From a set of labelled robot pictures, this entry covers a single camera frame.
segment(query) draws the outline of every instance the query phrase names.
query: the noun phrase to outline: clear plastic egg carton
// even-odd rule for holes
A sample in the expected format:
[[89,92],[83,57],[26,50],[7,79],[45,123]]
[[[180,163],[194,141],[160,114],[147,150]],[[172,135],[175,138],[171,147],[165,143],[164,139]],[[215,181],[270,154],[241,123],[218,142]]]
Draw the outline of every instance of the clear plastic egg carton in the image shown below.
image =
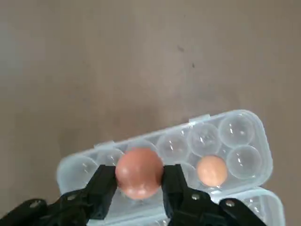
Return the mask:
[[[273,169],[262,122],[250,111],[235,110],[200,116],[186,124],[116,143],[99,144],[94,149],[68,156],[57,170],[61,193],[84,188],[99,165],[116,165],[119,158],[134,147],[150,148],[165,165],[181,164],[188,185],[212,197],[259,186]],[[198,179],[196,166],[206,155],[219,156],[226,162],[228,178],[220,186],[208,187]],[[160,213],[164,213],[161,189],[146,200],[131,200],[117,190],[107,218],[97,224],[117,224]]]
[[267,226],[285,226],[285,215],[282,202],[271,191],[256,187],[226,197],[214,197],[212,200],[215,203],[219,203],[219,201],[224,198],[236,198],[241,200]]

